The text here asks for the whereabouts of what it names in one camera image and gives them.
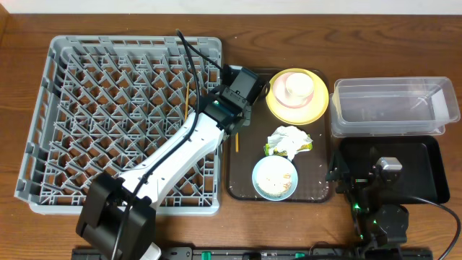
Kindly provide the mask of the wooden chopstick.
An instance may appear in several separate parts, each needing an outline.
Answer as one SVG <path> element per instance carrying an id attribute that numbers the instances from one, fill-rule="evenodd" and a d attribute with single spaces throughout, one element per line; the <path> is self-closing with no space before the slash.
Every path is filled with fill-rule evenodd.
<path id="1" fill-rule="evenodd" d="M 237 133 L 235 135 L 235 152 L 238 153 L 240 150 L 240 145 L 239 145 L 239 134 Z"/>
<path id="2" fill-rule="evenodd" d="M 188 118 L 188 110 L 189 110 L 189 92 L 190 92 L 190 83 L 188 82 L 186 85 L 186 97 L 185 97 L 185 114 L 184 114 L 184 120 L 186 122 Z"/>

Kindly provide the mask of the white paper napkin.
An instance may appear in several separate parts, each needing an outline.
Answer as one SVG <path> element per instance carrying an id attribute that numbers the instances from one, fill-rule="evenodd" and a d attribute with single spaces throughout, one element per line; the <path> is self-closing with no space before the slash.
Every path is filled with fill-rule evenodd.
<path id="1" fill-rule="evenodd" d="M 306 132 L 298 129 L 295 126 L 280 126 L 271 136 L 267 137 L 267 144 L 277 144 L 279 142 L 294 142 L 294 143 L 311 143 L 313 140 Z"/>

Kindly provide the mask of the food scraps rice pile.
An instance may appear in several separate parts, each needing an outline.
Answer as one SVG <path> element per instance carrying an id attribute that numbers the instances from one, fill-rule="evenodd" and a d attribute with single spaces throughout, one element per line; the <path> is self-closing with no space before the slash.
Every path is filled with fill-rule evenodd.
<path id="1" fill-rule="evenodd" d="M 279 198 L 292 186 L 293 167 L 284 158 L 265 158 L 255 167 L 255 183 L 265 196 Z"/>

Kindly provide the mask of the light blue bowl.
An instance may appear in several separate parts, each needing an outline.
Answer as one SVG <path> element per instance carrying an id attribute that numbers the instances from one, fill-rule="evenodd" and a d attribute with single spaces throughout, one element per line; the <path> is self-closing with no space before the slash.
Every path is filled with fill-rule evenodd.
<path id="1" fill-rule="evenodd" d="M 298 185 L 298 173 L 291 161 L 271 155 L 259 160 L 252 172 L 252 183 L 257 193 L 269 201 L 288 199 Z"/>

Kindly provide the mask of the green yellow snack wrapper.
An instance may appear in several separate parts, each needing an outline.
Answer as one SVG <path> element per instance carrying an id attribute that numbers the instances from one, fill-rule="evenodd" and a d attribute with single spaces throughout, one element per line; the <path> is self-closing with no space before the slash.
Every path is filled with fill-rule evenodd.
<path id="1" fill-rule="evenodd" d="M 307 152 L 313 148 L 311 143 L 279 142 L 277 144 L 265 144 L 263 147 L 266 156 L 278 155 L 282 157 L 294 157 L 298 152 Z"/>

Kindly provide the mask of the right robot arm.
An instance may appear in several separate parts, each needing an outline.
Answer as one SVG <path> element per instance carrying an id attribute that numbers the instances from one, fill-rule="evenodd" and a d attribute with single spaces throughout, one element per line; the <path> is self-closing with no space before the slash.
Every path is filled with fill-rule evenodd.
<path id="1" fill-rule="evenodd" d="M 337 183 L 335 192 L 345 195 L 357 234 L 364 241 L 364 251 L 407 242 L 409 211 L 399 203 L 381 197 L 399 179 L 402 164 L 395 157 L 381 157 L 366 171 L 355 173 L 336 150 L 333 152 L 326 180 Z"/>

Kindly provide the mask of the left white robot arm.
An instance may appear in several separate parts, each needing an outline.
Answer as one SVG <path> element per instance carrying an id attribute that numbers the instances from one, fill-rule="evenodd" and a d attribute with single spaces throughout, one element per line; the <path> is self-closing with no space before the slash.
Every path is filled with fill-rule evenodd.
<path id="1" fill-rule="evenodd" d="M 159 259 L 156 211 L 169 191 L 225 135 L 243 125 L 259 91 L 220 85 L 154 154 L 119 178 L 100 173 L 92 181 L 77 234 L 108 259 Z"/>

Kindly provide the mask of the black waste tray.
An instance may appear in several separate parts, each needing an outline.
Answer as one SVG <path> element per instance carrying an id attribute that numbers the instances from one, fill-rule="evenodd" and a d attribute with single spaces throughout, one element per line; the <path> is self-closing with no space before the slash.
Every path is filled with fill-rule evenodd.
<path id="1" fill-rule="evenodd" d="M 390 188 L 378 193 L 386 204 L 416 204 L 414 196 L 444 204 L 450 199 L 443 159 L 431 136 L 348 137 L 339 151 L 351 173 L 366 176 L 382 157 L 394 157 L 401 174 Z"/>

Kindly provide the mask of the clear plastic waste bin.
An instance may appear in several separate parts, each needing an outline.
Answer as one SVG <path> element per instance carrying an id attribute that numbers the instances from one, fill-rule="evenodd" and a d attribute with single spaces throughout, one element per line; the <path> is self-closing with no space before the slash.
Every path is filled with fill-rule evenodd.
<path id="1" fill-rule="evenodd" d="M 339 79 L 330 101 L 331 133 L 338 138 L 441 135 L 461 119 L 447 77 Z"/>

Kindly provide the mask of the dark brown serving tray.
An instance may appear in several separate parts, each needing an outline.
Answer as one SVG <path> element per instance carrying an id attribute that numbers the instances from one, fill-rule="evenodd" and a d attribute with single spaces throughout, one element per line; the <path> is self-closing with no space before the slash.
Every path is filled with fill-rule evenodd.
<path id="1" fill-rule="evenodd" d="M 309 70 L 323 80 L 323 74 L 317 70 Z M 278 72 L 274 69 L 261 69 L 257 74 L 270 82 Z M 306 132 L 313 140 L 313 149 L 295 155 L 293 165 L 298 173 L 298 185 L 295 192 L 288 198 L 289 202 L 321 203 L 330 196 L 326 173 L 331 156 L 329 147 L 329 127 L 326 112 L 317 120 L 305 125 L 295 125 Z M 239 134 L 240 150 L 235 152 L 235 140 L 232 139 L 227 153 L 226 188 L 235 199 L 262 201 L 253 187 L 252 171 L 256 163 L 265 153 L 263 146 L 267 137 L 279 126 L 290 124 L 280 121 L 266 104 L 266 99 L 256 101 L 251 108 L 250 126 L 242 127 Z"/>

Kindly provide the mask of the pink bowl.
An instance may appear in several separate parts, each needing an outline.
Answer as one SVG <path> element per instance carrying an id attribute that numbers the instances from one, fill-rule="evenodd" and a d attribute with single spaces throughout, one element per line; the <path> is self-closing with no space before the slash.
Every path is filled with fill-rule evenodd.
<path id="1" fill-rule="evenodd" d="M 287 77 L 292 73 L 300 73 L 300 72 L 287 72 L 277 77 L 277 79 L 274 82 L 273 93 L 277 101 L 281 103 L 283 106 L 287 108 L 301 108 L 303 106 L 306 106 L 311 101 L 314 95 L 314 90 L 313 90 L 313 93 L 310 95 L 310 97 L 304 103 L 291 103 L 290 101 L 288 101 L 286 88 L 285 88 L 285 81 Z"/>

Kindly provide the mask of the cream white cup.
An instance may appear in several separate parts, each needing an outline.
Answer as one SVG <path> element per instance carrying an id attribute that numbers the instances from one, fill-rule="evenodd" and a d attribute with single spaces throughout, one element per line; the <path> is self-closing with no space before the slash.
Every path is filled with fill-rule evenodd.
<path id="1" fill-rule="evenodd" d="M 303 73 L 292 73 L 285 81 L 287 99 L 291 103 L 304 103 L 314 90 L 312 78 Z"/>

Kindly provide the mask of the yellow plate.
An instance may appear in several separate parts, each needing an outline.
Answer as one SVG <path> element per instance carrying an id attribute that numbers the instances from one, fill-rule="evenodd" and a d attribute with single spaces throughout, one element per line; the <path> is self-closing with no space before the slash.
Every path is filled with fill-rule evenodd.
<path id="1" fill-rule="evenodd" d="M 277 101 L 273 93 L 274 82 L 277 77 L 287 72 L 300 72 L 309 75 L 314 81 L 314 95 L 311 101 L 301 108 L 287 108 Z M 285 69 L 275 74 L 270 80 L 269 93 L 266 104 L 269 110 L 280 120 L 292 125 L 305 125 L 317 121 L 328 107 L 328 89 L 324 81 L 314 72 L 307 69 Z"/>

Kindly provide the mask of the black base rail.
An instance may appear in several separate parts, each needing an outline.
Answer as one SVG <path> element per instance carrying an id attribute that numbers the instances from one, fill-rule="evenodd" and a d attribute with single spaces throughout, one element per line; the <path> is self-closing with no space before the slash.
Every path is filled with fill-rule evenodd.
<path id="1" fill-rule="evenodd" d="M 169 260 L 282 260 L 298 259 L 304 256 L 334 256 L 353 257 L 352 253 L 347 253 L 342 248 L 315 247 L 303 250 L 253 250 L 253 249 L 192 249 L 189 247 L 167 248 L 162 251 L 161 259 Z M 428 260 L 433 259 L 432 252 L 427 249 L 401 249 L 401 251 L 392 249 L 389 252 L 373 251 L 366 254 L 366 259 L 415 259 Z"/>

